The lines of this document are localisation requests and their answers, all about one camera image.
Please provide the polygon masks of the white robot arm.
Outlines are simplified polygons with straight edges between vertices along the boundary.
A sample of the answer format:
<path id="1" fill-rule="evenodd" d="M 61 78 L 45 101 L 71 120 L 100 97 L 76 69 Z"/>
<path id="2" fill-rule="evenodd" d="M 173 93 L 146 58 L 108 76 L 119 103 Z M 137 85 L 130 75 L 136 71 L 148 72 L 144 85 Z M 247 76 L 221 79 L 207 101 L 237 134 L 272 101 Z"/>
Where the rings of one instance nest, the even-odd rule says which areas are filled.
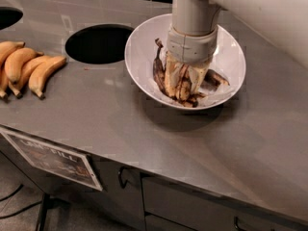
<path id="1" fill-rule="evenodd" d="M 172 0 L 167 49 L 177 61 L 199 64 L 214 55 L 222 9 L 308 66 L 308 0 Z"/>

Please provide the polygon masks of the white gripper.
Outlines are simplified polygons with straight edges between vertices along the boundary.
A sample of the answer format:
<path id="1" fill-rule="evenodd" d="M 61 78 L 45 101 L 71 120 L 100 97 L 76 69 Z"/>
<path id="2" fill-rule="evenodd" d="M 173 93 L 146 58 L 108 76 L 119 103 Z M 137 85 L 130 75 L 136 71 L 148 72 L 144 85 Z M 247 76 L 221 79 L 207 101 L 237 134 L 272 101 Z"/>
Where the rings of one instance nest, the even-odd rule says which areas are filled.
<path id="1" fill-rule="evenodd" d="M 197 93 L 208 72 L 211 63 L 208 60 L 217 49 L 217 41 L 218 27 L 209 35 L 202 37 L 182 35 L 170 27 L 167 33 L 166 87 L 177 86 L 181 80 L 182 63 L 192 64 L 188 68 L 192 83 L 191 93 Z"/>

